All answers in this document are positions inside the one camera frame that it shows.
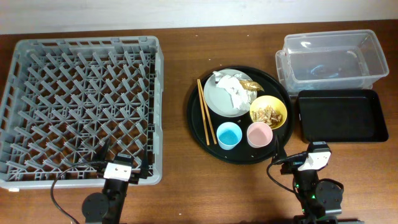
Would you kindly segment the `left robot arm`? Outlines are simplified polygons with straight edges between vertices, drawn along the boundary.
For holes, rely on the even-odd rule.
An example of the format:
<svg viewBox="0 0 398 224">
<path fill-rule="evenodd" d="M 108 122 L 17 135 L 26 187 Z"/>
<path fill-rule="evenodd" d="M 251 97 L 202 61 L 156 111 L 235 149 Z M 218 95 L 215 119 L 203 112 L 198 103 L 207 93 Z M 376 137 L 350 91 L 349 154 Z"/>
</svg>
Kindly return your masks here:
<svg viewBox="0 0 398 224">
<path fill-rule="evenodd" d="M 92 158 L 97 176 L 105 182 L 101 192 L 93 193 L 83 201 L 81 211 L 85 223 L 119 223 L 129 184 L 137 185 L 149 175 L 146 150 L 140 171 L 134 172 L 132 156 L 119 153 L 111 161 L 106 159 L 109 145 L 110 140 L 107 139 Z"/>
</svg>

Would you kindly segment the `blue cup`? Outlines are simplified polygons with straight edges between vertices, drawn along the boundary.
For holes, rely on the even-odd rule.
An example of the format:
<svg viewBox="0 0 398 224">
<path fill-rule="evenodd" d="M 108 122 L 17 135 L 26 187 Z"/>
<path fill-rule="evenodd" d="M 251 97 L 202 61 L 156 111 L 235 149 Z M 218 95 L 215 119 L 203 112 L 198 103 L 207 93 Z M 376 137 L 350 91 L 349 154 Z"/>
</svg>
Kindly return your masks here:
<svg viewBox="0 0 398 224">
<path fill-rule="evenodd" d="M 225 122 L 218 126 L 216 138 L 219 146 L 224 150 L 231 150 L 242 140 L 241 128 L 232 122 Z"/>
</svg>

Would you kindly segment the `pink cup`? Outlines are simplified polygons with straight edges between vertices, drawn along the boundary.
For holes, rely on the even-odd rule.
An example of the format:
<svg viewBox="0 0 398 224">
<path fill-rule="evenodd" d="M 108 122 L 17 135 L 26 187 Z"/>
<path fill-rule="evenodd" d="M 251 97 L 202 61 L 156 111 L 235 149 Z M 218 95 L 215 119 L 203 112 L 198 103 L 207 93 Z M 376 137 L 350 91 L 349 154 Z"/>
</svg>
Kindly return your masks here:
<svg viewBox="0 0 398 224">
<path fill-rule="evenodd" d="M 252 123 L 247 131 L 248 144 L 253 148 L 260 148 L 271 143 L 273 132 L 271 127 L 263 122 Z"/>
</svg>

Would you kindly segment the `food scraps pile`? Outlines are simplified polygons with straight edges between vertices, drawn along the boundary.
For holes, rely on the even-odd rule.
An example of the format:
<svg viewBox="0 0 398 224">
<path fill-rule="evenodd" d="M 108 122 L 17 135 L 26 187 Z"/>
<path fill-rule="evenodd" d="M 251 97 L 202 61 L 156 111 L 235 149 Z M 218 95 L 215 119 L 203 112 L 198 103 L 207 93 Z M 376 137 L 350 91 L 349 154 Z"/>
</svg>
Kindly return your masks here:
<svg viewBox="0 0 398 224">
<path fill-rule="evenodd" d="M 254 122 L 266 123 L 271 128 L 277 126 L 283 118 L 283 116 L 271 106 L 258 108 L 251 112 L 251 116 Z"/>
</svg>

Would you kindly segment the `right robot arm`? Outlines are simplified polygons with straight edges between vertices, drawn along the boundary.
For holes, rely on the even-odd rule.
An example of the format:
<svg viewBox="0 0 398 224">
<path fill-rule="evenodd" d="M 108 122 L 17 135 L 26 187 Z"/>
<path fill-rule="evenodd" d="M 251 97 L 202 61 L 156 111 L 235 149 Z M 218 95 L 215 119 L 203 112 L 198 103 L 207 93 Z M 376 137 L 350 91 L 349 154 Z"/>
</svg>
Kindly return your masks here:
<svg viewBox="0 0 398 224">
<path fill-rule="evenodd" d="M 292 192 L 301 204 L 302 215 L 293 217 L 294 223 L 338 223 L 342 213 L 344 185 L 333 179 L 319 179 L 318 171 L 328 165 L 331 150 L 326 142 L 311 142 L 306 151 L 288 156 L 275 138 L 275 154 L 266 173 L 275 184 Z M 282 175 L 293 175 L 292 188 L 271 177 L 269 169 L 281 166 Z"/>
</svg>

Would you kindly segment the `wooden chopstick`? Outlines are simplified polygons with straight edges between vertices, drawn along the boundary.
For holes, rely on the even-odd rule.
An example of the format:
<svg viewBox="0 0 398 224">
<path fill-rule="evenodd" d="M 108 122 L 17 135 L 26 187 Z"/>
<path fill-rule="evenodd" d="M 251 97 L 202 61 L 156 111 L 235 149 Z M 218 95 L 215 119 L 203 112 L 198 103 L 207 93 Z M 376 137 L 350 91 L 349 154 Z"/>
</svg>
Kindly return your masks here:
<svg viewBox="0 0 398 224">
<path fill-rule="evenodd" d="M 217 139 L 216 139 L 216 135 L 215 135 L 215 132 L 214 132 L 214 129 L 213 129 L 213 124 L 211 122 L 211 116 L 210 116 L 210 113 L 209 113 L 209 110 L 208 110 L 208 105 L 207 105 L 206 100 L 205 100 L 202 84 L 201 84 L 201 88 L 202 88 L 201 95 L 202 95 L 202 98 L 203 98 L 203 106 L 204 106 L 205 115 L 206 115 L 206 127 L 207 127 L 207 129 L 208 128 L 210 129 L 211 137 L 213 139 L 214 144 L 217 144 Z"/>
<path fill-rule="evenodd" d="M 201 95 L 202 88 L 201 88 L 200 79 L 197 79 L 197 88 L 198 88 L 198 96 L 199 96 L 199 100 L 200 100 L 201 117 L 202 117 L 202 121 L 203 121 L 204 132 L 205 132 L 206 145 L 209 146 L 210 141 L 209 141 L 209 137 L 208 137 L 208 130 L 206 127 L 206 115 L 205 115 L 205 109 L 203 106 L 203 98 Z"/>
</svg>

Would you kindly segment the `grey plate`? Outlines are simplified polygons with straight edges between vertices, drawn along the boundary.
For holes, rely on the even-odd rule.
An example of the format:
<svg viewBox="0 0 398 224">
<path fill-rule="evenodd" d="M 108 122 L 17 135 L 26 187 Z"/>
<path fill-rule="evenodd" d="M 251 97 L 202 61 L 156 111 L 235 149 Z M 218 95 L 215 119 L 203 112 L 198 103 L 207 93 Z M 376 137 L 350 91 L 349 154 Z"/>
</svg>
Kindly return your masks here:
<svg viewBox="0 0 398 224">
<path fill-rule="evenodd" d="M 232 118 L 242 116 L 250 110 L 240 111 L 234 109 L 232 107 L 232 101 L 228 93 L 225 90 L 216 87 L 213 74 L 206 81 L 203 91 L 208 107 L 218 115 Z"/>
</svg>

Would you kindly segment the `yellow bowl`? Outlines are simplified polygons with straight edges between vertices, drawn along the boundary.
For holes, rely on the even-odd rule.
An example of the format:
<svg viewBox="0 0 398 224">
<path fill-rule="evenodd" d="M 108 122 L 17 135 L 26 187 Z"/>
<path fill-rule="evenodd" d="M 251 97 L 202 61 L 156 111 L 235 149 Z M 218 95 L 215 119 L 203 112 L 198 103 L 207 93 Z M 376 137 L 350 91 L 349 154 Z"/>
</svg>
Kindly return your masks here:
<svg viewBox="0 0 398 224">
<path fill-rule="evenodd" d="M 287 107 L 280 99 L 278 99 L 274 96 L 270 96 L 270 95 L 264 95 L 264 96 L 257 97 L 251 103 L 249 115 L 251 117 L 252 122 L 253 122 L 253 119 L 251 116 L 251 112 L 258 108 L 265 108 L 267 106 L 273 107 L 277 112 L 279 112 L 283 116 L 282 121 L 277 126 L 271 128 L 271 129 L 278 129 L 278 128 L 282 127 L 282 125 L 287 120 Z"/>
</svg>

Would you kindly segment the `gold snack wrapper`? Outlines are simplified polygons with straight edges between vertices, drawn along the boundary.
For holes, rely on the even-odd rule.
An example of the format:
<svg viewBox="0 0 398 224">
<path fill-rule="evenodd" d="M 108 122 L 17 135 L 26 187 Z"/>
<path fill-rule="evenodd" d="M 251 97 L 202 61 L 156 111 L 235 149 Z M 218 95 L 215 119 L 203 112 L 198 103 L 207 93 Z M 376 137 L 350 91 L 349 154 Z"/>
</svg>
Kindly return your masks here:
<svg viewBox="0 0 398 224">
<path fill-rule="evenodd" d="M 263 87 L 257 82 L 250 80 L 239 80 L 241 86 L 248 91 L 264 91 Z"/>
</svg>

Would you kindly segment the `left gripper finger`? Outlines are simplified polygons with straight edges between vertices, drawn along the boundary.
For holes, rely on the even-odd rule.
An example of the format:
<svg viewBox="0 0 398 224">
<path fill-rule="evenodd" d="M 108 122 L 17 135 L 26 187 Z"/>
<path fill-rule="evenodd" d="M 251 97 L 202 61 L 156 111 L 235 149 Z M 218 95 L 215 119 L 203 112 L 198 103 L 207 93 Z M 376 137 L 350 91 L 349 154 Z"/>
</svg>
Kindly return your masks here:
<svg viewBox="0 0 398 224">
<path fill-rule="evenodd" d="M 108 153 L 110 144 L 110 139 L 105 140 L 104 145 L 102 148 L 96 153 L 96 161 L 97 162 L 104 162 L 106 160 L 106 155 Z"/>
<path fill-rule="evenodd" d="M 145 149 L 143 152 L 143 159 L 141 163 L 139 178 L 146 179 L 148 175 L 149 175 L 149 162 L 148 162 L 147 150 Z"/>
</svg>

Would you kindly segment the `white napkin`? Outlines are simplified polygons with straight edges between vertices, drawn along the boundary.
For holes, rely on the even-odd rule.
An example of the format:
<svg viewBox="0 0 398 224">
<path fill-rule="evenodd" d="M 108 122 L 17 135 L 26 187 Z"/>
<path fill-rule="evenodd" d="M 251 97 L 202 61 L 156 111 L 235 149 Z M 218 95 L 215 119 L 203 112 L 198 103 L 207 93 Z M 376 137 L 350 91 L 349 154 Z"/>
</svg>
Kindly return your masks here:
<svg viewBox="0 0 398 224">
<path fill-rule="evenodd" d="M 226 69 L 213 71 L 215 85 L 217 88 L 225 90 L 231 98 L 232 107 L 240 111 L 248 111 L 251 103 L 257 96 L 256 91 L 245 90 L 239 80 L 250 80 L 239 70 Z"/>
</svg>

